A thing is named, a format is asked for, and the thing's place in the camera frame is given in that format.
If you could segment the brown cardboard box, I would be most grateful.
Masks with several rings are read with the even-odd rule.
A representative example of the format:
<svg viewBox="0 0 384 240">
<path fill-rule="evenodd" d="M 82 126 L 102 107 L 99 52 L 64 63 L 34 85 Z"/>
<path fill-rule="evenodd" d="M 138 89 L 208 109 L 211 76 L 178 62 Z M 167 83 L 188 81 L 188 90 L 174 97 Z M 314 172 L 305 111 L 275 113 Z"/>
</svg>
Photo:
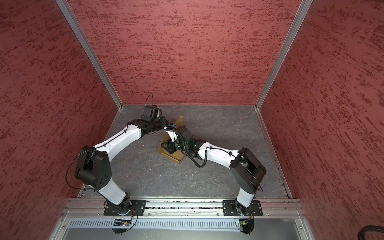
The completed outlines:
<svg viewBox="0 0 384 240">
<path fill-rule="evenodd" d="M 165 133 L 165 136 L 162 138 L 160 146 L 158 148 L 158 153 L 160 156 L 165 157 L 166 159 L 175 162 L 176 164 L 181 164 L 184 159 L 184 154 L 181 150 L 177 150 L 172 142 L 172 139 L 168 133 Z"/>
</svg>

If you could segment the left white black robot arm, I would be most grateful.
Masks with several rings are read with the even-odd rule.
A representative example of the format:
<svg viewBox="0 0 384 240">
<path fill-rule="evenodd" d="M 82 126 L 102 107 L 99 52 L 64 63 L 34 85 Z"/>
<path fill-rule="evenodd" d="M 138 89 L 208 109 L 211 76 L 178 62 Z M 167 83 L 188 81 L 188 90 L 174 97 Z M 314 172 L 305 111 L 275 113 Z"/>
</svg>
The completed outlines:
<svg viewBox="0 0 384 240">
<path fill-rule="evenodd" d="M 77 167 L 75 178 L 90 186 L 105 198 L 107 207 L 115 214 L 126 216 L 133 214 L 128 193 L 122 190 L 112 178 L 111 161 L 118 153 L 145 135 L 163 130 L 169 126 L 165 117 L 147 118 L 128 122 L 114 136 L 93 147 L 84 146 L 75 158 Z"/>
</svg>

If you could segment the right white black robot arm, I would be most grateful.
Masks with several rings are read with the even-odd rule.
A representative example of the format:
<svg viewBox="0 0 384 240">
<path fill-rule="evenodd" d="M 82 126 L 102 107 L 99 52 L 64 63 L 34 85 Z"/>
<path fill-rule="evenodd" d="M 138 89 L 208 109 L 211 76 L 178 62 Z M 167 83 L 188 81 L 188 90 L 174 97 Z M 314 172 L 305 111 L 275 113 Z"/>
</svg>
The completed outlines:
<svg viewBox="0 0 384 240">
<path fill-rule="evenodd" d="M 169 154 L 181 151 L 198 168 L 213 162 L 230 169 L 240 186 L 234 200 L 235 211 L 240 216 L 253 215 L 251 205 L 256 192 L 262 189 L 261 182 L 267 170 L 249 149 L 229 150 L 214 146 L 205 140 L 196 139 L 184 125 L 167 128 L 165 132 L 170 139 L 162 144 L 162 148 Z"/>
</svg>

